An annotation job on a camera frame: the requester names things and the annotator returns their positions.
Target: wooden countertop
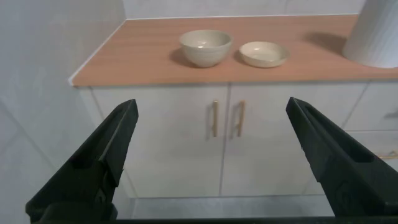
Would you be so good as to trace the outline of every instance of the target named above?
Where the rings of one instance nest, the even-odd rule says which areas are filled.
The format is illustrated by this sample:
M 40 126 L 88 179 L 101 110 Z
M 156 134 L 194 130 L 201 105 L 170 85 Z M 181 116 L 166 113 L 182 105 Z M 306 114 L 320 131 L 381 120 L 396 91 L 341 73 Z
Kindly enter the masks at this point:
M 357 16 L 275 16 L 126 21 L 73 78 L 75 86 L 161 83 L 281 82 L 398 78 L 398 68 L 372 68 L 341 56 Z M 234 37 L 213 68 L 195 68 L 179 50 L 179 36 L 217 29 Z M 239 58 L 245 42 L 276 42 L 290 50 L 281 67 L 254 68 Z

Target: wooden handle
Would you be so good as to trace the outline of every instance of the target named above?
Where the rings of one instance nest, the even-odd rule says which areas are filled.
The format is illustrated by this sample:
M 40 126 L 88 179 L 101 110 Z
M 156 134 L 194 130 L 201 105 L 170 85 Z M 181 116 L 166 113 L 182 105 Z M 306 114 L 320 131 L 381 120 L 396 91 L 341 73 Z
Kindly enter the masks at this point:
M 390 152 L 390 154 L 383 156 L 383 155 L 377 155 L 380 159 L 398 159 L 398 153 L 395 151 Z
M 242 136 L 242 127 L 243 127 L 243 120 L 244 120 L 244 110 L 246 107 L 246 102 L 242 100 L 240 103 L 241 105 L 241 114 L 239 116 L 239 123 L 238 123 L 238 137 Z
M 213 102 L 213 137 L 217 137 L 217 122 L 218 122 L 218 101 Z

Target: white bowl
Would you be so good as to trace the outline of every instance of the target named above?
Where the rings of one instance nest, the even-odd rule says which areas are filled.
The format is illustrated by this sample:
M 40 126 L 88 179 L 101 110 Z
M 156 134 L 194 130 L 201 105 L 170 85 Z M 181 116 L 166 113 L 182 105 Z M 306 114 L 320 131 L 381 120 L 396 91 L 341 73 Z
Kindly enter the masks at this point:
M 247 64 L 260 68 L 282 65 L 290 56 L 286 48 L 270 42 L 246 43 L 242 45 L 239 52 Z
M 232 37 L 218 30 L 195 30 L 180 38 L 186 58 L 203 68 L 215 66 L 227 55 Z

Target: tiled wall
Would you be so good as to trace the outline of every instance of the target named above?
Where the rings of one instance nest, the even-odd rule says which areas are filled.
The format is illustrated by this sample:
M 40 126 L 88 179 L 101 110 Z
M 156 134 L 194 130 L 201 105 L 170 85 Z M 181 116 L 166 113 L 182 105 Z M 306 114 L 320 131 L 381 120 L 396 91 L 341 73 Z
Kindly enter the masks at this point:
M 123 0 L 128 19 L 356 14 L 364 0 Z
M 0 3 L 0 220 L 25 203 L 94 130 L 67 78 L 125 20 L 121 0 Z

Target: ribbed vase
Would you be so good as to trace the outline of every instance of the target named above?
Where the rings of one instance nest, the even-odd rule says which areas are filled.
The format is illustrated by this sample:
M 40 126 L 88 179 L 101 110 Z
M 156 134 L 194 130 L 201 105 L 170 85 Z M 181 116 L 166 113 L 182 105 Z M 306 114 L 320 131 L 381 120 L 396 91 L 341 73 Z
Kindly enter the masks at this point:
M 398 67 L 398 0 L 367 0 L 343 55 L 363 65 Z

